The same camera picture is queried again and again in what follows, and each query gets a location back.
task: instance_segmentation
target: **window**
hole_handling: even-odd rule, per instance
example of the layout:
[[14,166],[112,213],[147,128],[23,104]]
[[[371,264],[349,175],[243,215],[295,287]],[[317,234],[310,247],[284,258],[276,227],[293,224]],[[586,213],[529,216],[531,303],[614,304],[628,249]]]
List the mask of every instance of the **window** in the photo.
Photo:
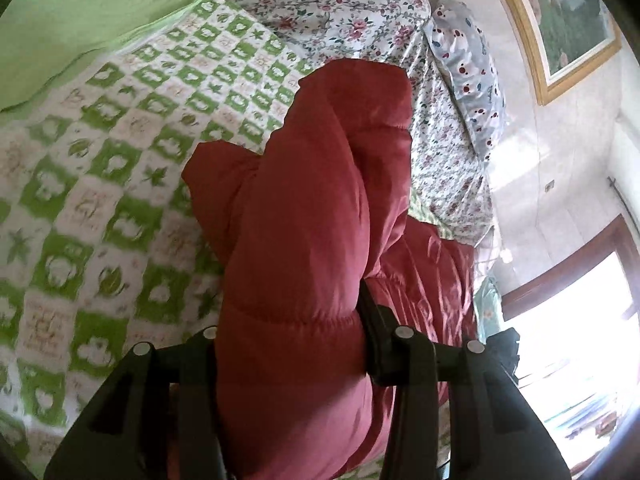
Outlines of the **window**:
[[520,390],[578,472],[638,394],[640,256],[622,217],[504,297],[520,333]]

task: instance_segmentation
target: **bed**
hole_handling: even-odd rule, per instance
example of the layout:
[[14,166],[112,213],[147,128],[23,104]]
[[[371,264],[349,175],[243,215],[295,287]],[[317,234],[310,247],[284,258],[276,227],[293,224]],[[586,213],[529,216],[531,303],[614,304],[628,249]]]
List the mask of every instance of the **bed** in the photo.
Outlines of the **bed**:
[[[471,245],[491,227],[483,166],[422,33],[428,2],[287,1],[180,1],[152,27],[79,51],[4,110],[0,431],[36,473],[130,346],[216,322],[223,269],[179,179],[197,141],[260,153],[298,80],[328,60],[407,70],[412,214]],[[380,465],[346,478],[376,478]]]

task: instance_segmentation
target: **framed painting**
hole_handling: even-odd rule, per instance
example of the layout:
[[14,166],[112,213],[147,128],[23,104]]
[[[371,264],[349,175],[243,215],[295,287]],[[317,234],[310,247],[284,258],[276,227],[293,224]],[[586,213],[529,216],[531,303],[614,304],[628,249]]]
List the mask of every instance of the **framed painting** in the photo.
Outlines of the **framed painting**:
[[620,50],[602,0],[504,0],[520,34],[538,104],[546,105]]

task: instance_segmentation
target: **pillow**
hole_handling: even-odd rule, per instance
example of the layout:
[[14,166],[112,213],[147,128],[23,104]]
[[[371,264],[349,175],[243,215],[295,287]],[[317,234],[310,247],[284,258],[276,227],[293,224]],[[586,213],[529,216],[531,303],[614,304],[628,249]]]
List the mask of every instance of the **pillow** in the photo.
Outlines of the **pillow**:
[[505,101],[482,28],[458,0],[439,0],[425,33],[452,89],[476,153],[485,162],[504,131]]

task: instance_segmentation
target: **green blanket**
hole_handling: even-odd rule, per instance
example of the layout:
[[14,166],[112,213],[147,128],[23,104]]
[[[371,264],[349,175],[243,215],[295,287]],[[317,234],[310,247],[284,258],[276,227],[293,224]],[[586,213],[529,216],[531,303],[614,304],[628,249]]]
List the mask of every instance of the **green blanket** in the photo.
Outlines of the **green blanket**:
[[[0,112],[176,19],[197,0],[13,0],[0,16]],[[67,70],[74,65],[75,70]]]

